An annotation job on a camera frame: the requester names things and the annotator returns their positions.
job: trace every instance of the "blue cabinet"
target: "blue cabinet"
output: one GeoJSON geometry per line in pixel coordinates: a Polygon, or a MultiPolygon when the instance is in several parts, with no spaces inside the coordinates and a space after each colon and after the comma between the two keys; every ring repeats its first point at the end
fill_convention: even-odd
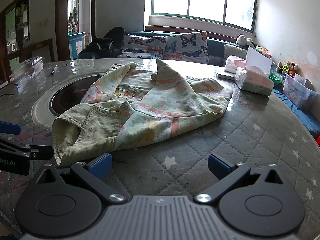
{"type": "Polygon", "coordinates": [[[84,49],[85,32],[68,35],[70,58],[74,59],[84,49]]]}

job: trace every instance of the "window sill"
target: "window sill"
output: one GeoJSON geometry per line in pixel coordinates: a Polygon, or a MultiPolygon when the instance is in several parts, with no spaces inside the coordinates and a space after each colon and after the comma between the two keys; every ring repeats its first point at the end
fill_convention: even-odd
{"type": "Polygon", "coordinates": [[[196,29],[206,32],[217,33],[233,38],[236,38],[239,34],[243,34],[246,38],[251,38],[253,41],[256,37],[254,33],[249,33],[247,31],[243,31],[227,25],[177,16],[150,15],[149,25],[196,29]]]}

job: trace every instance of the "quilted tablecloth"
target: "quilted tablecloth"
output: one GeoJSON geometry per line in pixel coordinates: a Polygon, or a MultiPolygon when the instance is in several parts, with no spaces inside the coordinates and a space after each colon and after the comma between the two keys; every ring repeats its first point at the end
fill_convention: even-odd
{"type": "MultiPolygon", "coordinates": [[[[97,59],[53,62],[34,79],[19,87],[9,85],[0,90],[14,93],[0,97],[0,120],[18,123],[19,135],[0,134],[16,143],[51,144],[50,129],[34,124],[33,104],[52,87],[76,76],[105,73],[114,63],[129,59],[97,59]],[[52,68],[58,65],[54,75],[52,68]]],[[[134,59],[150,70],[156,70],[155,60],[134,59]]],[[[170,66],[182,75],[195,78],[213,77],[219,67],[189,62],[170,61],[170,66]]],[[[306,208],[299,237],[312,240],[320,234],[320,149],[306,128],[274,93],[270,97],[239,90],[234,93],[223,117],[191,132],[169,140],[136,149],[112,153],[113,169],[104,181],[125,195],[188,195],[217,182],[208,170],[207,158],[216,153],[226,160],[244,162],[251,167],[275,163],[285,173],[306,208]]],[[[0,217],[18,236],[14,208],[23,190],[43,161],[34,161],[29,176],[0,173],[0,217]]]]}

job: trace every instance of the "book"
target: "book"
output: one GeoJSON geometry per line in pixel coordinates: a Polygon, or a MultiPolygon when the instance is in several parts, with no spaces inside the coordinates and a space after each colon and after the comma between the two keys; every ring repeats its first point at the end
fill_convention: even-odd
{"type": "Polygon", "coordinates": [[[233,74],[227,71],[218,71],[217,76],[218,78],[225,78],[225,79],[230,79],[234,81],[236,74],[233,74]]]}

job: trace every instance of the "green basin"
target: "green basin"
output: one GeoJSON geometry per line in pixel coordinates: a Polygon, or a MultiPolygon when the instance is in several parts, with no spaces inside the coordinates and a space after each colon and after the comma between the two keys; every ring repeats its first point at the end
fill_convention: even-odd
{"type": "Polygon", "coordinates": [[[280,84],[280,78],[274,76],[274,75],[269,75],[269,78],[274,82],[274,84],[277,86],[280,84]]]}

